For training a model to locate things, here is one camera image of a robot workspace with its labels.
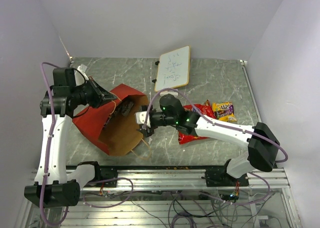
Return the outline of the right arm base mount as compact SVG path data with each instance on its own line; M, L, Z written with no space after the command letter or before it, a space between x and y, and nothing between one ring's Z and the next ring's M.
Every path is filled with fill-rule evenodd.
M233 178L225 173L225 168L223 166L219 165L208 166L201 179L205 180L207 187L236 186L237 183L240 186L249 186L249 180L246 173L240 178Z

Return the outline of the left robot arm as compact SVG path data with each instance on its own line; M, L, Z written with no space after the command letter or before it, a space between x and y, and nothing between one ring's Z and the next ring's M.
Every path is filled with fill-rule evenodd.
M116 96L102 88L92 77L82 76L77 84L74 68L54 68L53 85L48 86L40 102L43 140L39 167L34 184L24 188L24 196L40 208L75 206L85 185L97 186L102 181L96 161L79 163L67 173L66 139L74 110L79 105L99 108Z

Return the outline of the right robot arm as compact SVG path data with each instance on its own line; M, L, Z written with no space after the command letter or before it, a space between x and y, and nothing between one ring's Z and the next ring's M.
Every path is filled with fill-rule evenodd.
M160 98L159 107L157 111L152 105L143 106L136 112L138 131L144 137L153 135L158 127L171 126L185 135L213 138L245 148L241 155L224 164L220 174L223 184L233 185L238 178L255 169L262 172L273 170L280 143L266 124L237 125L210 118L197 107L185 109L180 100L171 94Z

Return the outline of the yellow M&M's packet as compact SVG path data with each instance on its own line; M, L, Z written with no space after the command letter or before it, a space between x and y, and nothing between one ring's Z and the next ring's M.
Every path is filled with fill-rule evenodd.
M234 106L232 102L213 103L212 110L214 112L234 112Z

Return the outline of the red cookie snack bag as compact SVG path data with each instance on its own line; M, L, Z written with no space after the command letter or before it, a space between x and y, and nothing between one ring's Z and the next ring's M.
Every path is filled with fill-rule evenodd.
M195 106L200 110L203 115L206 115L210 118L216 119L216 116L211 108L211 103L209 100L206 100L203 104L195 104ZM184 105L184 109L186 111L195 111L192 105ZM203 140L207 139L207 137L200 137L200 136L193 136L193 135L186 135L178 132L178 142L180 145L195 141L195 140Z

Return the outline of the purple brown M&M's packet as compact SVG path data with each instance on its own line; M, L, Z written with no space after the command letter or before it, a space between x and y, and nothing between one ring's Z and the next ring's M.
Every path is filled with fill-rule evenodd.
M237 122L234 112L214 112L216 118L223 122Z

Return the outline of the red brown paper bag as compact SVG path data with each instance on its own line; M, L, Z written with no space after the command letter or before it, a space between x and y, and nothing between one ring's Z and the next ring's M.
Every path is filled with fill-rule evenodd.
M117 100L99 108L89 107L78 113L73 124L93 145L109 156L124 156L131 152L143 139L137 131L135 113L141 106L148 105L146 94L125 84L120 84L110 91ZM134 101L128 116L121 115L122 103Z

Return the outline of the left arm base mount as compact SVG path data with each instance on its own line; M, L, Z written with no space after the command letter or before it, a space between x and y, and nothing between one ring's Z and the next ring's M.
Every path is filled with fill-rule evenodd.
M118 177L118 171L111 167L102 167L101 169L101 180L107 180L107 179L113 179L113 178L117 178ZM113 181L107 181L107 182L103 182L103 187L107 187L107 188L115 188L117 186L117 181L113 180Z

